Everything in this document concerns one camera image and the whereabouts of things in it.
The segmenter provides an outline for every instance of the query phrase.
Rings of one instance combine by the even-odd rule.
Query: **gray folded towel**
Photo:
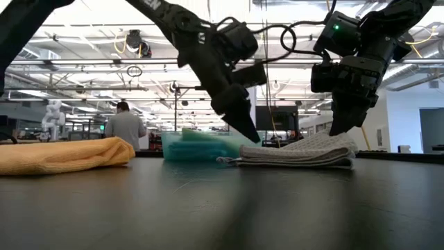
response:
[[[230,165],[269,165],[284,167],[352,167],[358,147],[353,139],[342,133],[329,136],[330,128],[309,138],[294,142],[280,149],[265,147],[240,148],[240,158],[219,158]]]

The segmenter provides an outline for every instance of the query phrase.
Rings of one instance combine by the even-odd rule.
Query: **person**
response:
[[[117,114],[111,117],[105,128],[107,138],[117,136],[131,144],[135,151],[140,150],[139,138],[146,135],[146,128],[140,117],[130,113],[125,101],[117,104]]]

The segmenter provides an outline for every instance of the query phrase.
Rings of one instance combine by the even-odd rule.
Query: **folded towel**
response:
[[[342,133],[329,136],[330,128],[309,138],[294,142],[280,149],[240,148],[240,158],[219,158],[219,162],[231,165],[270,165],[285,167],[352,167],[352,159],[358,152],[353,139]]]
[[[122,165],[135,156],[118,137],[77,142],[0,146],[0,175],[60,174]]]

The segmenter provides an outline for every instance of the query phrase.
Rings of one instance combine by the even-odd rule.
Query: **cloth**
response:
[[[135,156],[120,138],[0,146],[0,175],[60,174],[123,165]]]
[[[294,142],[280,149],[240,148],[240,158],[219,158],[231,165],[270,165],[284,167],[352,167],[358,147],[353,139],[342,133],[329,136],[330,128],[309,138]]]
[[[146,135],[146,128],[140,117],[125,111],[110,118],[106,124],[105,135],[109,138],[122,138],[131,144],[135,151],[140,151],[139,138]]]

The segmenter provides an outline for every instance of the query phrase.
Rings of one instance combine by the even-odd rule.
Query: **workbench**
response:
[[[235,168],[135,158],[0,177],[9,249],[444,249],[444,166]]]

